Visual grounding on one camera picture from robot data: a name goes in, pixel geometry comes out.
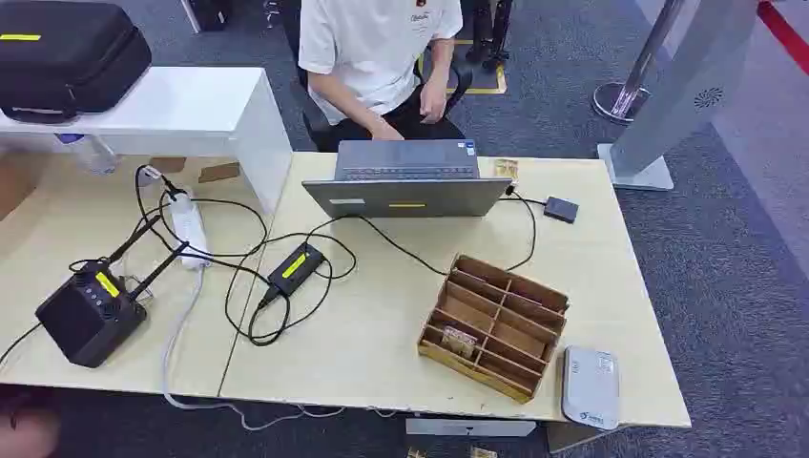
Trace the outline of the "person's right hand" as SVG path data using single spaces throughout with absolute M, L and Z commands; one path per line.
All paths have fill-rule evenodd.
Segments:
M 368 131 L 374 140 L 404 140 L 404 137 L 383 119 L 371 123 Z

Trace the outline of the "person's left hand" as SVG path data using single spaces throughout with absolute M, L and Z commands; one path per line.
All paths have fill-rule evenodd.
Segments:
M 421 123 L 439 122 L 446 111 L 446 82 L 430 78 L 422 87 L 420 100 Z

